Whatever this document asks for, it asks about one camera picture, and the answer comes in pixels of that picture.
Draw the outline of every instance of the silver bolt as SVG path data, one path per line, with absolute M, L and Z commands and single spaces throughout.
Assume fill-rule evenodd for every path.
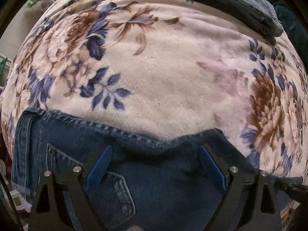
M 47 170 L 45 173 L 44 173 L 44 176 L 48 177 L 51 175 L 51 172 L 49 170 Z
M 260 174 L 261 174 L 263 177 L 266 177 L 266 176 L 267 176 L 267 173 L 266 173 L 265 171 L 263 171 L 263 170 L 260 172 Z
M 233 172 L 233 173 L 237 173 L 237 172 L 238 172 L 238 168 L 235 167 L 235 166 L 232 166 L 232 167 L 230 168 L 230 170 L 231 170 L 231 172 Z
M 78 172 L 81 171 L 81 167 L 80 167 L 80 166 L 76 166 L 76 167 L 73 168 L 73 171 L 74 171 L 75 173 L 78 173 Z

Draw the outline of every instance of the denim waistband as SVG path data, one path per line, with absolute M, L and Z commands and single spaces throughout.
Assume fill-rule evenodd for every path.
M 268 0 L 195 0 L 224 11 L 261 34 L 270 43 L 283 32 L 274 7 Z
M 61 111 L 32 108 L 23 112 L 16 127 L 12 181 L 33 203 L 41 173 L 57 175 L 83 166 L 90 155 L 111 145 L 108 169 L 87 194 L 110 230 L 134 225 L 145 231 L 203 230 L 224 195 L 215 187 L 211 170 L 202 166 L 200 146 L 205 143 L 229 166 L 256 173 L 218 129 L 159 141 Z M 302 183 L 302 178 L 288 180 Z M 289 199 L 279 197 L 285 199 L 279 206 L 283 209 Z M 80 230 L 69 197 L 66 203 Z

